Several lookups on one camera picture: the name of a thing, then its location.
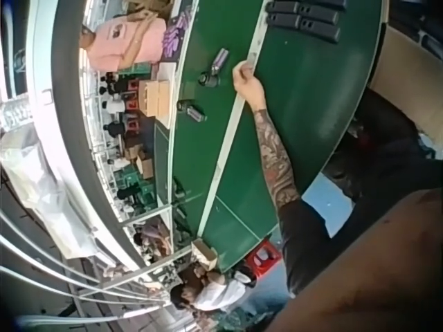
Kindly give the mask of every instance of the dark hair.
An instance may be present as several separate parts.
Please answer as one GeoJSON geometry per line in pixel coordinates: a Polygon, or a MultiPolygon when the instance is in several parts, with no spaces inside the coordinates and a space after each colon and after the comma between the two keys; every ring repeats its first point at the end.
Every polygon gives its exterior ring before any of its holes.
{"type": "Polygon", "coordinates": [[[132,239],[134,240],[134,243],[139,246],[139,247],[143,247],[143,240],[141,238],[141,233],[136,233],[134,234],[134,236],[132,237],[132,239]]]}
{"type": "Polygon", "coordinates": [[[183,299],[181,296],[184,288],[185,284],[179,284],[175,287],[172,287],[170,291],[171,303],[178,310],[186,309],[185,305],[189,304],[189,301],[187,299],[183,299]]]}

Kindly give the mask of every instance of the black handle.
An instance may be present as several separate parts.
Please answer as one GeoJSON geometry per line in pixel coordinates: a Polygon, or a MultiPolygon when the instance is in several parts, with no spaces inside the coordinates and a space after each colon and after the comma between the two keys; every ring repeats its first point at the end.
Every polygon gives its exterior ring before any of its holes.
{"type": "Polygon", "coordinates": [[[317,21],[337,24],[338,13],[335,10],[320,6],[313,6],[296,1],[274,1],[266,5],[267,12],[281,12],[285,14],[299,14],[300,16],[317,21]]]}
{"type": "Polygon", "coordinates": [[[300,32],[321,38],[327,42],[337,44],[340,40],[340,28],[309,19],[302,19],[300,32]]]}
{"type": "Polygon", "coordinates": [[[313,5],[320,5],[339,10],[346,10],[347,8],[347,0],[302,0],[302,1],[307,3],[312,3],[313,5]]]}
{"type": "Polygon", "coordinates": [[[335,10],[320,6],[300,4],[297,14],[317,21],[334,24],[338,22],[338,13],[335,10]]]}
{"type": "Polygon", "coordinates": [[[303,19],[300,15],[269,14],[266,22],[269,26],[298,30],[306,35],[334,44],[337,44],[340,40],[340,28],[310,19],[303,19]]]}
{"type": "Polygon", "coordinates": [[[292,14],[269,14],[266,22],[269,26],[280,28],[298,29],[302,17],[292,14]]]}

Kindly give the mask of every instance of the white shirt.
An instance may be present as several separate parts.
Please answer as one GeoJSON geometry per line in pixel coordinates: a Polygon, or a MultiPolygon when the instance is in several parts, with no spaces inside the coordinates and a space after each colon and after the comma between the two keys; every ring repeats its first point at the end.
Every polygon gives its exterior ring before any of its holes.
{"type": "Polygon", "coordinates": [[[129,160],[126,160],[124,158],[117,158],[114,160],[113,165],[111,165],[114,170],[118,171],[119,169],[122,169],[126,166],[128,166],[131,162],[129,160]]]}
{"type": "Polygon", "coordinates": [[[192,305],[202,311],[221,309],[236,302],[245,292],[245,285],[237,280],[231,280],[227,285],[210,282],[198,294],[192,305]]]}
{"type": "Polygon", "coordinates": [[[109,114],[123,113],[125,109],[125,102],[122,100],[110,99],[107,101],[106,110],[109,114]]]}
{"type": "Polygon", "coordinates": [[[132,206],[130,206],[130,205],[124,205],[123,206],[123,211],[124,212],[126,212],[126,213],[132,213],[132,212],[134,212],[135,210],[134,210],[134,208],[132,207],[132,206]]]}

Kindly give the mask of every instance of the black t-shirt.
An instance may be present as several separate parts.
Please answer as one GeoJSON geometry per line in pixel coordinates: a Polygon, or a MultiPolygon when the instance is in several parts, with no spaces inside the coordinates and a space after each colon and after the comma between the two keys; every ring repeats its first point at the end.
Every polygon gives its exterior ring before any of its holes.
{"type": "Polygon", "coordinates": [[[111,122],[108,124],[108,132],[112,138],[116,138],[118,135],[123,135],[125,133],[125,125],[121,122],[111,122]]]}
{"type": "Polygon", "coordinates": [[[442,161],[424,158],[381,167],[366,179],[363,196],[332,238],[323,217],[302,199],[283,206],[278,214],[289,290],[298,294],[404,197],[441,187],[442,172],[442,161]]]}

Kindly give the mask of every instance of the tattooed arm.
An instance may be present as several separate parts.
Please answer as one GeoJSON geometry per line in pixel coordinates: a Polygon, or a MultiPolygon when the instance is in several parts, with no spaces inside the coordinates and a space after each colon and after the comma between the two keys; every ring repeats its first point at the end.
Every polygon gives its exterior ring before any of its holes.
{"type": "Polygon", "coordinates": [[[288,153],[266,109],[253,111],[262,169],[269,194],[278,210],[300,195],[293,180],[293,171],[288,153]]]}
{"type": "Polygon", "coordinates": [[[275,208],[295,201],[300,195],[293,180],[291,161],[266,109],[266,98],[260,81],[247,62],[233,69],[235,90],[251,107],[257,128],[262,168],[275,208]]]}

